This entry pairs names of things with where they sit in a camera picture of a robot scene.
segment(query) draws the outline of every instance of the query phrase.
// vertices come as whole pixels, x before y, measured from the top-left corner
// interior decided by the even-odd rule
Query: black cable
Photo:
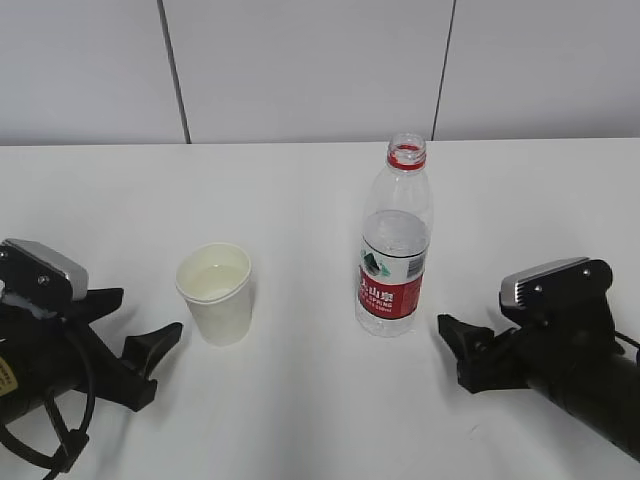
[[[640,343],[636,342],[633,338],[627,337],[624,333],[620,333],[620,332],[614,332],[614,334],[620,340],[627,342],[632,347],[636,347],[638,350],[640,350]]]
[[[47,476],[44,477],[42,480],[53,480],[58,475],[60,475],[60,473],[61,473],[60,467],[56,467],[53,470],[51,470],[49,473],[47,473]]]
[[[68,330],[65,336],[80,355],[80,358],[82,359],[82,365],[84,366],[85,375],[87,377],[87,403],[84,408],[82,423],[80,424],[80,428],[78,429],[82,435],[86,435],[96,407],[96,377],[93,373],[93,368],[91,367],[91,360],[89,359],[89,355],[87,354],[87,351],[82,345],[80,339],[78,339],[73,330]],[[58,475],[60,475],[61,472],[62,468],[58,465],[52,468],[51,471],[42,480],[54,480]]]

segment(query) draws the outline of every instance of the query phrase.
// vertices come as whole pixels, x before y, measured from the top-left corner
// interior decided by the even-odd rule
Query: bottle neck
[[[424,168],[427,151],[424,139],[413,133],[395,135],[387,149],[387,163],[403,172],[417,172]]]

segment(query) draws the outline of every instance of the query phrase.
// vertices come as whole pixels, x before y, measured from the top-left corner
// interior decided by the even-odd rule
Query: table surface
[[[0,148],[0,236],[59,250],[92,288],[125,288],[119,313],[95,325],[118,355],[126,335],[186,327],[154,374],[155,402],[133,414],[98,401],[63,478],[638,478],[640,465],[535,392],[460,388],[435,318],[503,329],[504,276],[586,255],[612,266],[614,318],[640,337],[639,155],[637,139],[429,145],[436,219],[418,319],[383,339],[354,318],[382,143]],[[253,324],[226,348],[202,340],[173,283],[211,241],[254,262]],[[79,422],[83,396],[60,403]],[[11,429],[57,445],[44,412]],[[0,464],[2,478],[44,474],[4,449]]]

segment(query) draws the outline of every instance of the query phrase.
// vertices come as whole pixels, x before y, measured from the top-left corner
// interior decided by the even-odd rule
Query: white paper cup
[[[218,346],[242,339],[251,325],[251,260],[230,243],[199,248],[178,267],[176,287],[204,339]]]

